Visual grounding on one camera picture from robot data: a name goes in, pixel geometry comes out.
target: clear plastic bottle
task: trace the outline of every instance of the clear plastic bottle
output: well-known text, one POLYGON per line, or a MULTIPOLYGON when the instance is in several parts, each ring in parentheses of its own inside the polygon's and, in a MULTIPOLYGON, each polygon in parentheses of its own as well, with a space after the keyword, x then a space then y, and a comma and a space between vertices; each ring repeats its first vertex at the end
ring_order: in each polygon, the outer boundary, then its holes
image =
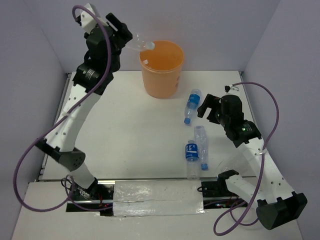
POLYGON ((198 147, 194 140, 189 140, 185 146, 186 177, 198 179, 200 177, 200 166, 198 158, 198 147))
POLYGON ((145 50, 153 50, 155 48, 155 43, 152 41, 147 41, 141 34, 132 33, 133 39, 129 41, 125 47, 138 52, 143 52, 145 50))
POLYGON ((193 89, 184 110, 184 124, 189 125, 191 123, 191 119, 197 115, 200 98, 201 91, 199 89, 193 89))
POLYGON ((198 156, 201 170, 208 170, 208 142, 204 126, 194 127, 194 141, 198 147, 198 156))

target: white table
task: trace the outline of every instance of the white table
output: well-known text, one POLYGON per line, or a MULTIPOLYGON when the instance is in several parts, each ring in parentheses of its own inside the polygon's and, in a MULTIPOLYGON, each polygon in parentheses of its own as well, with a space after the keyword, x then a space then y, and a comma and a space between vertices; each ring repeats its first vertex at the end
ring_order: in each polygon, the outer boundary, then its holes
MULTIPOLYGON (((202 177, 215 177, 225 167, 254 176, 223 127, 206 119, 209 110, 202 119, 196 117, 192 126, 184 125, 192 89, 202 91, 203 101, 207 94, 223 96, 225 85, 238 82, 237 71, 183 71, 177 93, 170 99, 157 99, 146 93, 140 71, 116 72, 83 124, 76 147, 85 152, 85 163, 98 179, 185 178, 185 145, 194 136, 194 126, 203 125, 208 136, 209 171, 202 171, 202 177)), ((239 88, 245 118, 252 121, 244 88, 239 88)), ((42 179, 59 180, 66 175, 49 157, 42 179)))
MULTIPOLYGON (((49 208, 66 198, 59 182, 30 183, 25 201, 34 207, 49 208)), ((244 209, 236 209, 239 217, 244 209)), ((302 240, 297 222, 291 221, 271 231, 259 222, 250 227, 238 226, 230 234, 217 237, 213 224, 225 209, 211 209, 204 214, 179 216, 105 217, 94 212, 66 212, 66 205, 45 213, 21 209, 13 240, 302 240)), ((244 219, 253 221, 254 211, 244 219)), ((229 215, 221 219, 219 232, 232 226, 229 215)))

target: gray wall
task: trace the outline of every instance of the gray wall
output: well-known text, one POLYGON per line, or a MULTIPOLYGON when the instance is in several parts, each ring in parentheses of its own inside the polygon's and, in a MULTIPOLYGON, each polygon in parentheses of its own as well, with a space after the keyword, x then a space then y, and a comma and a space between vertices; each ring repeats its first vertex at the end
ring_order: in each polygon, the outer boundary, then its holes
MULTIPOLYGON (((9 240, 21 208, 14 168, 28 145, 52 126, 66 78, 23 0, 1 1, 0 23, 0 238, 9 240)), ((25 159, 18 178, 22 196, 42 157, 34 149, 25 159)))
MULTIPOLYGON (((319 238, 320 1, 281 0, 244 71, 245 81, 268 87, 280 122, 269 144, 277 166, 308 204, 298 219, 304 240, 319 238)), ((275 121, 270 97, 257 87, 249 97, 262 133, 275 121)))
MULTIPOLYGON (((185 52, 185 70, 244 70, 280 0, 95 0, 101 16, 113 12, 130 30, 171 40, 185 52)), ((25 0, 64 70, 82 62, 84 32, 71 16, 88 0, 25 0)), ((122 70, 140 70, 138 52, 124 49, 122 70)))

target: bottle label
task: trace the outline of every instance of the bottle label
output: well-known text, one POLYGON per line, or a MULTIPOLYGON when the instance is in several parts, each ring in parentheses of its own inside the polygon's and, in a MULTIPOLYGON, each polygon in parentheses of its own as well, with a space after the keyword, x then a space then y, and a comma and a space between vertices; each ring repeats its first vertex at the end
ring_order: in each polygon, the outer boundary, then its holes
POLYGON ((191 94, 189 96, 188 102, 187 103, 194 103, 196 105, 198 105, 200 102, 200 96, 197 94, 191 94))
POLYGON ((198 158, 198 147, 195 143, 188 143, 185 146, 185 158, 195 157, 198 158))

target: orange bucket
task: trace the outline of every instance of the orange bucket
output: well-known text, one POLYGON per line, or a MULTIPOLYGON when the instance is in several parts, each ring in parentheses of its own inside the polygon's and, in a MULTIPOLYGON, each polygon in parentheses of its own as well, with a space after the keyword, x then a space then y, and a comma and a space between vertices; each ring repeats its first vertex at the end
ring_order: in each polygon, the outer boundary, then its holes
POLYGON ((171 41, 154 41, 153 50, 140 52, 142 79, 146 92, 152 97, 166 99, 178 88, 184 63, 184 51, 171 41))

